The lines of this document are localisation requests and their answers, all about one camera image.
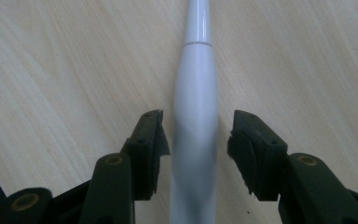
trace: black clamp arm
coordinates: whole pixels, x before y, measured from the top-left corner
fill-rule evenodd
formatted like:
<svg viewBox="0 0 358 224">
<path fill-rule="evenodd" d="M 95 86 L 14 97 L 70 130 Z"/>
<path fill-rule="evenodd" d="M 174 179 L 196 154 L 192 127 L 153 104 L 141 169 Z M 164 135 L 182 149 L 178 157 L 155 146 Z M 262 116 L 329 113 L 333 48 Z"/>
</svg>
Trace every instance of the black clamp arm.
<svg viewBox="0 0 358 224">
<path fill-rule="evenodd" d="M 141 116 L 121 149 L 101 157 L 92 179 L 52 198 L 48 189 L 24 189 L 0 204 L 0 223 L 133 224 L 134 201 L 157 190 L 159 159 L 169 155 L 162 111 Z"/>
<path fill-rule="evenodd" d="M 284 224 L 358 224 L 358 193 L 346 189 L 314 156 L 287 155 L 286 143 L 256 115 L 237 110 L 228 140 L 249 192 L 279 202 Z"/>
</svg>

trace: white plastic part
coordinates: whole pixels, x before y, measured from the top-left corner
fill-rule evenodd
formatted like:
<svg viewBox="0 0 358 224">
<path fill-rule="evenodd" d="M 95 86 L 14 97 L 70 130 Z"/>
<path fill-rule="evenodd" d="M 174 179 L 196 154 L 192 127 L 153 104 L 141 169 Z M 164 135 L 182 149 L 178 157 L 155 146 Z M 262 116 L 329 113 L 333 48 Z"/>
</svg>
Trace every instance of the white plastic part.
<svg viewBox="0 0 358 224">
<path fill-rule="evenodd" d="M 197 18 L 193 6 L 209 9 L 206 0 L 190 0 L 190 31 L 176 78 L 173 109 L 171 224 L 215 223 L 217 81 L 209 30 L 203 31 L 207 35 L 191 30 L 191 21 Z M 209 10 L 198 7 L 197 12 L 209 19 Z M 207 28 L 209 20 L 203 24 Z"/>
<path fill-rule="evenodd" d="M 189 0 L 185 44 L 212 43 L 209 0 Z"/>
</svg>

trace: wooden table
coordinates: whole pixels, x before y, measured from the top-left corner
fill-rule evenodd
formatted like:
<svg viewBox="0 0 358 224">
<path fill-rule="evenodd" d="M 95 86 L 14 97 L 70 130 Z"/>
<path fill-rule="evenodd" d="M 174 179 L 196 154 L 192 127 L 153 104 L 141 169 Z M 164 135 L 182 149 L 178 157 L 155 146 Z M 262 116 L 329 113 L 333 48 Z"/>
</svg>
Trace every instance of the wooden table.
<svg viewBox="0 0 358 224">
<path fill-rule="evenodd" d="M 358 0 L 211 2 L 219 81 L 217 223 L 281 223 L 227 153 L 235 109 L 323 159 L 358 191 Z M 0 184 L 58 195 L 172 99 L 186 1 L 0 1 Z M 171 159 L 139 223 L 169 222 Z"/>
</svg>

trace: screw hole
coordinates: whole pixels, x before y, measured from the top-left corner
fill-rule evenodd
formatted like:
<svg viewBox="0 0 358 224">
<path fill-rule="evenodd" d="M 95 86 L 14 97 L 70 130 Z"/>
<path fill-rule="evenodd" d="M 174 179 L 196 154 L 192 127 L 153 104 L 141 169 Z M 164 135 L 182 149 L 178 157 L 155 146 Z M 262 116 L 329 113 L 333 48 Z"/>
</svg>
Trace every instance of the screw hole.
<svg viewBox="0 0 358 224">
<path fill-rule="evenodd" d="M 15 212 L 24 211 L 37 204 L 38 201 L 39 195 L 35 193 L 27 193 L 14 200 L 10 206 L 10 209 Z"/>
<path fill-rule="evenodd" d="M 311 157 L 307 157 L 307 156 L 300 156 L 297 159 L 308 166 L 314 166 L 314 165 L 318 164 L 318 162 L 316 160 L 314 160 Z"/>
<path fill-rule="evenodd" d="M 111 156 L 105 160 L 106 164 L 108 165 L 117 165 L 123 162 L 123 158 L 119 156 Z"/>
</svg>

